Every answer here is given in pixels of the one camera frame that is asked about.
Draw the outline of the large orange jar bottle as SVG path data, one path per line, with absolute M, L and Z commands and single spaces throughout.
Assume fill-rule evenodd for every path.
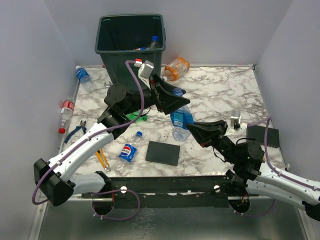
M 164 75 L 169 81 L 177 81 L 184 77 L 190 69 L 190 63 L 182 57 L 177 57 L 164 68 Z

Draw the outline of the dark green bin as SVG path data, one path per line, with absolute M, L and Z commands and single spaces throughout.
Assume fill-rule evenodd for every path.
M 152 36 L 159 37 L 160 48 L 147 49 Z M 111 82 L 125 85 L 132 93 L 138 88 L 125 61 L 148 60 L 160 75 L 165 49 L 166 31 L 161 14 L 110 15 L 99 19 L 95 52 L 100 55 Z

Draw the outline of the red cola bottle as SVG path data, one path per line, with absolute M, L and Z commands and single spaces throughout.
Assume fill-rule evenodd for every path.
M 65 134 L 68 127 L 70 126 L 71 119 L 73 116 L 75 104 L 71 98 L 67 98 L 61 107 L 60 110 L 60 119 L 59 119 L 59 127 L 58 127 L 58 133 L 59 134 Z

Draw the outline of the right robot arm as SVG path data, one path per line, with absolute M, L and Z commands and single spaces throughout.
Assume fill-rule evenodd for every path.
M 268 148 L 255 140 L 234 143 L 226 136 L 228 124 L 223 120 L 195 122 L 186 127 L 201 147 L 212 147 L 233 165 L 226 175 L 231 179 L 229 189 L 234 195 L 266 196 L 292 204 L 316 221 L 320 219 L 319 181 L 274 167 Z

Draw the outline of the yellow utility knife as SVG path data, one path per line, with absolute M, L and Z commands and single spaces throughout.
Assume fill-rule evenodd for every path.
M 109 172 L 111 169 L 110 169 L 110 165 L 103 153 L 103 150 L 100 148 L 98 151 L 96 151 L 96 156 L 100 162 L 100 164 L 102 165 L 103 169 L 107 172 Z

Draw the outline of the blue label water bottle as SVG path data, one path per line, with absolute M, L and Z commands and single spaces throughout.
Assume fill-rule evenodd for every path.
M 151 38 L 151 43 L 146 49 L 151 50 L 151 49 L 158 49 L 158 48 L 160 48 L 159 37 L 157 35 L 153 35 Z

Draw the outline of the steel wrench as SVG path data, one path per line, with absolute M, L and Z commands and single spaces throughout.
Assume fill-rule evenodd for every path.
M 109 88 L 112 85 L 111 82 L 104 82 L 104 87 Z

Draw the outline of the blue cap water bottle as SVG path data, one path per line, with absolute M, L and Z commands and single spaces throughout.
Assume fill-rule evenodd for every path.
M 176 141 L 184 142 L 190 136 L 187 124 L 194 124 L 193 115 L 187 105 L 170 114 L 173 125 L 172 135 Z

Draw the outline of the black mounting rail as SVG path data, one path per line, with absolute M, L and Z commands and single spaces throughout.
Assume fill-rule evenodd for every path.
M 141 208 L 228 207 L 228 198 L 240 199 L 247 191 L 224 175 L 173 177 L 111 177 L 105 194 L 83 193 L 100 207 Z

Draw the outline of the Pepsi bottle near front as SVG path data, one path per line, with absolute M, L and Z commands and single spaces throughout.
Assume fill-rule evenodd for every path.
M 116 165 L 115 170 L 119 173 L 123 173 L 124 170 L 131 165 L 135 159 L 135 155 L 138 153 L 141 145 L 141 139 L 143 138 L 143 133 L 137 131 L 132 135 L 124 144 L 121 149 L 118 158 L 119 162 Z

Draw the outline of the black flat box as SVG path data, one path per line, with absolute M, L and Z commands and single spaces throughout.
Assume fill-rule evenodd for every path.
M 159 163 L 177 167 L 180 156 L 180 146 L 157 141 L 150 141 L 146 151 L 147 162 Z

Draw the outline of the blue water bottle far left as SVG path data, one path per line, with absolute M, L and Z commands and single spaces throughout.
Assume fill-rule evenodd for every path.
M 87 92 L 94 92 L 96 90 L 96 85 L 91 76 L 82 66 L 78 65 L 75 67 L 75 74 Z

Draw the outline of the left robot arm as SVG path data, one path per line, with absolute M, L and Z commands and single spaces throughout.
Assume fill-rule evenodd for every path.
M 45 161 L 38 159 L 33 165 L 36 189 L 55 207 L 65 203 L 71 196 L 95 193 L 106 197 L 111 190 L 107 177 L 94 172 L 83 177 L 74 177 L 77 169 L 96 151 L 112 143 L 133 122 L 127 114 L 156 106 L 165 115 L 171 114 L 190 103 L 183 96 L 174 95 L 175 86 L 163 81 L 158 75 L 149 78 L 150 88 L 130 93 L 121 83 L 113 84 L 104 101 L 107 109 L 79 140 L 62 153 Z

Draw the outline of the aluminium frame rail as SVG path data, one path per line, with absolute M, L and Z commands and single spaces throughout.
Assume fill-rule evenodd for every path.
M 30 240 L 107 240 L 115 234 L 116 222 L 94 216 L 91 199 L 75 197 L 61 206 L 38 207 Z

